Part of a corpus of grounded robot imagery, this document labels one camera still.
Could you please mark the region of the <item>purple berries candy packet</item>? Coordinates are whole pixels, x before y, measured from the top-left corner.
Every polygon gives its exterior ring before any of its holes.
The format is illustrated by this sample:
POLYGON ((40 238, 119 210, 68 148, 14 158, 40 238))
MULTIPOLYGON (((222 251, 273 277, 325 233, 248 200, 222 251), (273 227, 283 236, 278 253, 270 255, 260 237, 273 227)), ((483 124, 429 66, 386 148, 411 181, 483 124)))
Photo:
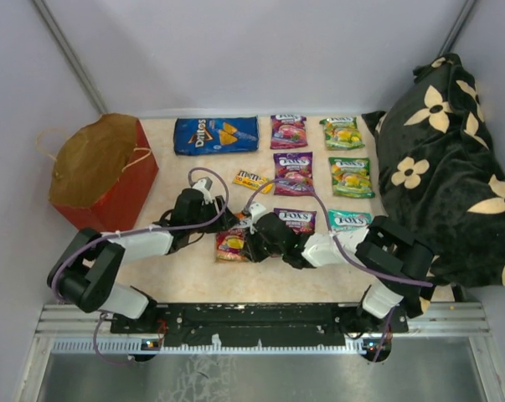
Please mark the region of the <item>purple berries candy packet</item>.
POLYGON ((297 234, 313 234, 316 228, 316 211, 274 208, 274 213, 297 234))
POLYGON ((277 114, 271 116, 271 149, 306 147, 307 118, 301 115, 277 114))
POLYGON ((314 191, 312 152, 278 152, 275 163, 275 191, 277 196, 310 196, 314 191))

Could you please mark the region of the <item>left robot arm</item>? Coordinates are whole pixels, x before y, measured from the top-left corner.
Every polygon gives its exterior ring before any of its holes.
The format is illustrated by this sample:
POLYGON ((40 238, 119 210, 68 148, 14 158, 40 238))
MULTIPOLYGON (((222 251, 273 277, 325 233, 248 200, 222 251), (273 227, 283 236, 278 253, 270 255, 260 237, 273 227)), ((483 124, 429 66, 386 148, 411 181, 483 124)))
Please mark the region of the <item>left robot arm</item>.
POLYGON ((144 229, 103 233, 80 230, 55 263, 47 285, 55 297, 82 312, 111 313, 137 321, 156 302, 132 286, 116 281, 122 265, 153 256, 173 254, 189 245, 194 234, 225 229, 233 215, 225 196, 186 188, 178 196, 170 219, 144 229))

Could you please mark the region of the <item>black floral blanket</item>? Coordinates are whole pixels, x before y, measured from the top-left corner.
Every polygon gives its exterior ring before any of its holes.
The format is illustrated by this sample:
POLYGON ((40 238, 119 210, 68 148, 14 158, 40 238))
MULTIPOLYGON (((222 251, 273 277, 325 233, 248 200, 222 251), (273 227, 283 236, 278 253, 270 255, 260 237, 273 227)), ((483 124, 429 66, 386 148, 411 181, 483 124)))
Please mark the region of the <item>black floral blanket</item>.
POLYGON ((384 210, 430 242, 434 286, 505 286, 505 174, 476 80, 453 53, 413 75, 388 111, 363 115, 384 210))

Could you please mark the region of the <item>teal candy packet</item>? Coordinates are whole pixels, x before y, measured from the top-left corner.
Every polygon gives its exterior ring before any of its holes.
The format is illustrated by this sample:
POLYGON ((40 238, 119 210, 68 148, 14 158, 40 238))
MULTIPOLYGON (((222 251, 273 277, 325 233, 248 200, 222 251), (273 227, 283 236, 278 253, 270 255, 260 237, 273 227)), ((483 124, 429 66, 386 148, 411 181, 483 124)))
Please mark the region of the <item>teal candy packet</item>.
POLYGON ((365 212, 329 209, 327 213, 331 228, 336 232, 360 229, 373 220, 373 216, 365 212))

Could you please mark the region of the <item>orange fruit candy packet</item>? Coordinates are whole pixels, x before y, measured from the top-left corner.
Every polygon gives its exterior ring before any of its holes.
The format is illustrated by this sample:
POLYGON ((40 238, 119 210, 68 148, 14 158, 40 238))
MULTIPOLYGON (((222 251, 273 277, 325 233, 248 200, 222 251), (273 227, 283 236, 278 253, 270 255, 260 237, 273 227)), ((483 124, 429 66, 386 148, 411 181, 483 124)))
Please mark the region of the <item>orange fruit candy packet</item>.
POLYGON ((217 262, 246 262, 245 236, 249 231, 250 219, 243 213, 235 214, 237 223, 215 236, 215 260, 217 262))

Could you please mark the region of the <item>red paper bag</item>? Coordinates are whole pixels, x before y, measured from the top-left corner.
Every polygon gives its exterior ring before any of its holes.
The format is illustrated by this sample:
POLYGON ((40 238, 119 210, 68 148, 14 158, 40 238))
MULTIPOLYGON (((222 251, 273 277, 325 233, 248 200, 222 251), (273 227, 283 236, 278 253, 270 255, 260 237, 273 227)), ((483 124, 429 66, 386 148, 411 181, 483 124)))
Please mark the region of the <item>red paper bag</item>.
POLYGON ((53 155, 49 203, 75 228, 132 229, 159 171, 139 118, 110 113, 68 135, 53 155))

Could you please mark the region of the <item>green snack packet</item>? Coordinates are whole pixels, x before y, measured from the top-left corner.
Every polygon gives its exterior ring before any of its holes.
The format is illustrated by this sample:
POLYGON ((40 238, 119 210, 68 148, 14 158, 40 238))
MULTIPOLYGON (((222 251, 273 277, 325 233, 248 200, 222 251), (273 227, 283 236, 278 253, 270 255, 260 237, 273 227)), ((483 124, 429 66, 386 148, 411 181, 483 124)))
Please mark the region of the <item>green snack packet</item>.
POLYGON ((354 116, 328 117, 320 120, 320 125, 329 151, 349 151, 365 147, 357 118, 354 116))

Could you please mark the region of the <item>yellow chocolate candy packet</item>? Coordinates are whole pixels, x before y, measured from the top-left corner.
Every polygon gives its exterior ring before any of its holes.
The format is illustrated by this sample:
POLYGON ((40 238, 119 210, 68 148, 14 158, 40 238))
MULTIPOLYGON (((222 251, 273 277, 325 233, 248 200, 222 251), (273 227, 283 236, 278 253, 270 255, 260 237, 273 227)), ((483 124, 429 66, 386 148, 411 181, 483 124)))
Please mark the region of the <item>yellow chocolate candy packet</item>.
POLYGON ((258 188, 268 183, 269 181, 270 181, 269 178, 262 177, 261 175, 251 173, 245 170, 239 170, 236 173, 232 183, 251 190, 257 190, 258 188))

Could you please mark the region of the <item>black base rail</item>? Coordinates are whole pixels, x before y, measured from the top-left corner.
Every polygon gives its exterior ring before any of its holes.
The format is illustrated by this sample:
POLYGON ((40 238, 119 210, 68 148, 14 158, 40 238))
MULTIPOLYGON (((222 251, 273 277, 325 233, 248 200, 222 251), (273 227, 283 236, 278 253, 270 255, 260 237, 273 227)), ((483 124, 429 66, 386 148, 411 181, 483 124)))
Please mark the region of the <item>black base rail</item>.
POLYGON ((161 335, 167 347, 208 346, 213 336, 226 348, 343 346, 347 335, 380 334, 386 323, 407 332, 403 312, 387 319, 355 303, 151 303, 136 320, 115 313, 111 333, 161 335))

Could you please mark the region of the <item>blue snack packet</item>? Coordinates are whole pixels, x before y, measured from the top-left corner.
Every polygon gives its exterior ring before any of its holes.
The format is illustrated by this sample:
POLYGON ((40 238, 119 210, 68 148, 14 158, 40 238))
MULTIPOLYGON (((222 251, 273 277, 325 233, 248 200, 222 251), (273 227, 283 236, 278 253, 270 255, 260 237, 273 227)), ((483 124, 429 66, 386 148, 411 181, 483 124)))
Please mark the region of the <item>blue snack packet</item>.
POLYGON ((260 133, 257 116, 179 118, 173 132, 173 149, 180 156, 255 152, 260 133))

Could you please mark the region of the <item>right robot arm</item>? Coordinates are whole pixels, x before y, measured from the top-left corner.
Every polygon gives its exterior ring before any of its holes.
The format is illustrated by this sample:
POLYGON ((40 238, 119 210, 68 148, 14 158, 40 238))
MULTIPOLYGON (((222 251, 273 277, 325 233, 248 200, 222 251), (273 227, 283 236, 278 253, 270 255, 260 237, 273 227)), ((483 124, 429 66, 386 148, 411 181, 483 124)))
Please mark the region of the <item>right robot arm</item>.
POLYGON ((334 320, 346 334, 389 330, 394 309, 409 318, 426 313, 435 291, 427 274, 434 253, 421 238, 386 216, 352 231, 296 233, 273 212, 246 212, 245 255, 253 262, 278 255, 295 269, 348 263, 374 276, 361 301, 334 320))

